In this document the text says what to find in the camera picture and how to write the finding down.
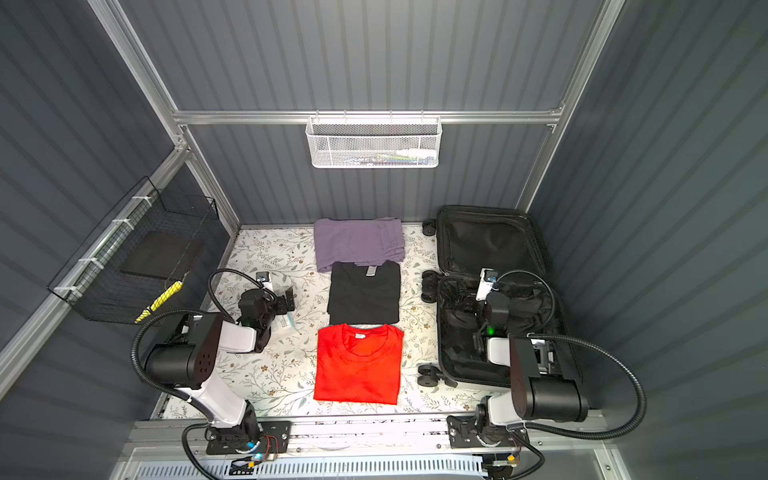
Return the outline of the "red t-shirt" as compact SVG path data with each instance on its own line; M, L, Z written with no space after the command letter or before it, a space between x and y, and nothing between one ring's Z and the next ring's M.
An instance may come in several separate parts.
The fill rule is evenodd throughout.
M401 388L404 332L392 325L342 324L318 331L313 398L319 402L395 405Z

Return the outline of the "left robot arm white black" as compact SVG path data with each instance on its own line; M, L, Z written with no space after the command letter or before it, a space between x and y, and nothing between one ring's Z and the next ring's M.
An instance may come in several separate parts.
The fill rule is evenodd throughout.
M133 360L144 379L202 413L211 448L226 453L252 452L265 434L252 404L216 372L217 356L263 352L275 327L288 322L295 310L293 289L275 295L266 288L247 290L238 308L234 322L222 312L170 312L146 356Z

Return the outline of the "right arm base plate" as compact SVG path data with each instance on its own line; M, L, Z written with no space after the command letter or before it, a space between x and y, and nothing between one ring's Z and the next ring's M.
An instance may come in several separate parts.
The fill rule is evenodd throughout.
M446 422L452 449L514 449L522 446L506 427L482 423L477 415L449 415Z

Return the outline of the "purple jeans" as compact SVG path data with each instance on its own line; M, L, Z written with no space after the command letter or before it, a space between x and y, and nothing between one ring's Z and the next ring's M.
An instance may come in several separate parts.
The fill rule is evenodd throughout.
M405 259L405 238L400 219L320 219L313 225L317 271L327 273L335 263L381 266Z

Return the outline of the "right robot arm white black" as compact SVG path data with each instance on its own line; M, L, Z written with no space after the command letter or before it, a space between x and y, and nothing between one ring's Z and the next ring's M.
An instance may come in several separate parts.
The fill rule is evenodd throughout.
M521 421L584 421L589 404L573 354L543 337L558 332L556 295L536 288L513 297L488 291L478 303L476 346L489 363L508 370L510 386L482 400L472 432L494 443L500 429Z

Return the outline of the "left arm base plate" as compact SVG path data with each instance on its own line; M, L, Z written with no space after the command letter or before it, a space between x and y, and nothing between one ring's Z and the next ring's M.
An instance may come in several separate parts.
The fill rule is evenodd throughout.
M249 451L282 454L287 451L292 423L289 421L260 421L258 427L207 428L206 453L228 455Z

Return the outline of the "black t-shirt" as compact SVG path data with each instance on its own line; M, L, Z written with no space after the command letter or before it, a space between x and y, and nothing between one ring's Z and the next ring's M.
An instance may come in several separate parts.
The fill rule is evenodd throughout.
M329 324L395 325L399 322L400 264L358 266L337 262L331 271Z

